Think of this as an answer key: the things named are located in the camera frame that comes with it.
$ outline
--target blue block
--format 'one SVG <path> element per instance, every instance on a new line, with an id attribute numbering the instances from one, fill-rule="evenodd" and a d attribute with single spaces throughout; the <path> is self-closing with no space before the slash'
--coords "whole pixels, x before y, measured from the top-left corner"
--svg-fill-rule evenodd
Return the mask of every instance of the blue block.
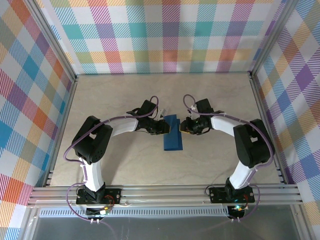
<path id="1" fill-rule="evenodd" d="M 183 150 L 182 136 L 179 130 L 180 119 L 177 115 L 165 116 L 164 120 L 170 125 L 170 133 L 163 136 L 163 150 L 165 151 L 181 151 Z"/>

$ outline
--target table surface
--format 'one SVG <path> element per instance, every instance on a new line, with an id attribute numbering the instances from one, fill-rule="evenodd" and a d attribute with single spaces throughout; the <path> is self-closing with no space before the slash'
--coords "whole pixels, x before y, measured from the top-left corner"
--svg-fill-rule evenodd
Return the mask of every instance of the table surface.
<path id="1" fill-rule="evenodd" d="M 83 75 L 51 185 L 69 186 L 83 180 L 82 168 L 63 160 L 63 153 L 88 116 L 102 120 L 121 116 L 157 95 L 159 108 L 183 121 L 188 115 L 183 105 L 185 94 L 196 100 L 208 98 L 215 111 L 249 121 L 260 118 L 245 73 Z M 162 135 L 126 132 L 112 137 L 101 159 L 106 185 L 224 184 L 239 162 L 234 138 L 221 131 L 200 136 L 182 133 L 182 142 L 182 151 L 164 151 Z M 73 150 L 68 157 L 77 159 Z M 252 183 L 279 183 L 275 165 L 259 170 Z"/>

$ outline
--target aluminum frame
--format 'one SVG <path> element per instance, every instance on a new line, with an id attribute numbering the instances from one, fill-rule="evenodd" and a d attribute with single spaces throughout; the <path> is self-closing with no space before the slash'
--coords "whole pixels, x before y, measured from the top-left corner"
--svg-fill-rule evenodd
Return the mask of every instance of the aluminum frame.
<path id="1" fill-rule="evenodd" d="M 271 141 L 274 145 L 274 148 L 275 148 L 274 163 L 276 165 L 277 170 L 281 172 L 281 173 L 278 173 L 278 175 L 279 175 L 279 177 L 282 177 L 283 183 L 288 183 L 289 180 L 288 180 L 288 177 L 285 172 L 285 167 L 283 166 L 283 163 L 280 160 L 278 146 L 275 143 L 275 139 L 273 137 L 270 125 L 268 123 L 268 118 L 266 115 L 266 111 L 264 110 L 263 102 L 258 95 L 259 89 L 258 89 L 258 86 L 256 83 L 256 79 L 257 79 L 256 74 L 252 73 L 252 75 L 249 75 L 249 81 L 250 81 L 252 92 L 253 92 L 257 107 L 258 107 L 258 111 L 260 113 L 261 119 L 266 127 L 266 130 L 267 130 L 267 132 L 270 136 L 270 139 L 271 139 Z M 295 224 L 297 226 L 297 230 L 299 232 L 300 238 L 306 239 L 306 240 L 316 239 L 315 233 L 312 229 L 312 225 L 309 221 L 309 218 L 307 217 L 307 211 L 305 209 L 305 206 L 303 204 L 300 204 L 300 205 L 292 204 L 291 211 L 292 211 L 293 218 L 294 218 Z"/>
<path id="2" fill-rule="evenodd" d="M 224 185 L 214 185 L 214 187 L 223 187 Z M 108 188 L 120 188 L 121 200 L 119 205 L 115 205 L 114 209 L 128 208 L 134 213 L 134 210 L 139 209 L 154 209 L 154 208 L 172 208 L 177 211 L 189 207 L 190 209 L 206 208 L 206 209 L 223 209 L 226 206 L 234 206 L 231 203 L 213 204 L 210 203 L 210 197 L 205 194 L 207 185 L 114 185 Z M 300 206 L 302 202 L 298 187 L 295 184 L 258 184 L 260 189 L 259 205 L 291 205 Z M 47 186 L 34 188 L 24 217 L 24 228 L 21 230 L 19 239 L 32 239 L 35 233 L 38 218 L 42 209 L 51 208 L 66 209 L 66 193 L 68 186 Z M 83 207 L 90 207 L 92 205 L 76 205 L 76 189 L 73 187 L 69 192 L 69 201 L 71 206 L 75 209 L 83 209 Z M 255 195 L 258 194 L 256 188 L 253 188 Z M 121 211 L 118 211 L 118 217 L 121 216 Z M 70 217 L 69 215 L 61 214 L 59 217 Z M 197 216 L 197 213 L 189 214 L 188 217 Z M 299 234 L 304 236 L 303 239 L 308 238 L 308 231 L 305 225 L 298 227 Z"/>
<path id="3" fill-rule="evenodd" d="M 77 74 L 74 71 L 73 67 L 71 66 L 65 52 L 63 51 L 62 47 L 59 44 L 54 32 L 52 31 L 47 19 L 45 18 L 42 10 L 40 9 L 36 0 L 25 0 L 24 1 L 26 6 L 28 7 L 29 11 L 31 12 L 33 18 L 35 19 L 36 23 L 39 25 L 41 32 L 43 33 L 45 39 L 48 41 L 49 45 L 52 47 L 55 55 L 61 62 L 61 65 L 73 82 L 76 82 Z"/>
<path id="4" fill-rule="evenodd" d="M 282 30 L 284 29 L 289 17 L 295 10 L 296 5 L 298 4 L 299 0 L 288 0 L 279 16 L 278 20 L 274 24 L 271 34 L 269 35 L 261 53 L 259 54 L 255 65 L 253 66 L 252 72 L 253 74 L 257 74 L 261 66 L 266 61 L 272 47 L 275 45 L 276 41 L 278 40 Z"/>
<path id="5" fill-rule="evenodd" d="M 50 173 L 53 173 L 53 170 L 55 169 L 55 165 L 56 165 L 56 162 L 57 162 L 59 149 L 60 149 L 62 138 L 64 136 L 64 132 L 65 132 L 65 129 L 66 129 L 68 116 L 69 116 L 69 113 L 70 113 L 72 102 L 74 100 L 74 96 L 75 96 L 75 92 L 76 92 L 76 89 L 77 89 L 77 85 L 78 85 L 78 82 L 76 82 L 76 81 L 73 82 L 72 85 L 71 85 L 69 99 L 68 99 L 68 102 L 66 104 L 66 108 L 65 108 L 65 111 L 64 111 L 64 115 L 63 115 L 63 118 L 62 118 L 61 125 L 60 125 L 60 127 L 58 129 L 57 137 L 56 137 L 56 139 L 54 141 L 53 152 L 52 152 L 51 157 L 49 159 L 49 164 L 48 164 L 47 168 L 45 169 L 45 172 L 44 172 L 44 175 L 43 175 L 44 177 L 43 177 L 43 181 L 41 183 L 41 186 L 43 186 L 43 187 L 45 187 L 47 185 L 48 179 L 49 178 L 51 179 L 51 177 L 52 177 L 52 174 L 50 174 Z"/>

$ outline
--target plaid wallpaper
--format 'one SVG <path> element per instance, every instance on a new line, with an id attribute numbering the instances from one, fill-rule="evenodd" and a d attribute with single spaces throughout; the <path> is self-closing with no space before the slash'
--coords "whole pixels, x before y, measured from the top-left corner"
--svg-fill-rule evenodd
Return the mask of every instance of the plaid wallpaper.
<path id="1" fill-rule="evenodd" d="M 0 0 L 0 240 L 16 239 L 71 80 L 23 0 Z"/>
<path id="2" fill-rule="evenodd" d="M 268 40 L 268 37 L 272 33 L 272 31 L 274 30 L 276 22 L 277 22 L 278 18 L 280 17 L 280 15 L 281 15 L 281 13 L 282 13 L 287 1 L 288 0 L 281 0 L 281 3 L 280 3 L 278 9 L 276 10 L 276 12 L 275 12 L 275 14 L 273 16 L 273 19 L 272 19 L 268 29 L 266 30 L 262 41 L 260 42 L 259 48 L 257 49 L 257 51 L 256 51 L 256 53 L 255 53 L 255 55 L 253 57 L 253 61 L 252 61 L 251 65 L 250 65 L 250 67 L 249 67 L 250 71 L 253 70 L 261 51 L 265 48 L 265 45 L 266 45 L 267 40 Z"/>
<path id="3" fill-rule="evenodd" d="M 320 239 L 320 1 L 300 0 L 258 73 L 280 157 Z"/>
<path id="4" fill-rule="evenodd" d="M 38 3 L 76 72 L 143 74 L 246 72 L 285 1 Z"/>

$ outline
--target vent grille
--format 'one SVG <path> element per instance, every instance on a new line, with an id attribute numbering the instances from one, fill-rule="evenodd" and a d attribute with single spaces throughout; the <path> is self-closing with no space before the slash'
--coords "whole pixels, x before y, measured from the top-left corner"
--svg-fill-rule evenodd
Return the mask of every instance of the vent grille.
<path id="1" fill-rule="evenodd" d="M 75 207 L 77 214 L 85 216 L 83 209 Z M 198 217 L 198 216 L 228 216 L 226 206 L 205 207 L 115 207 L 108 217 Z M 42 208 L 39 217 L 76 217 L 68 207 Z"/>

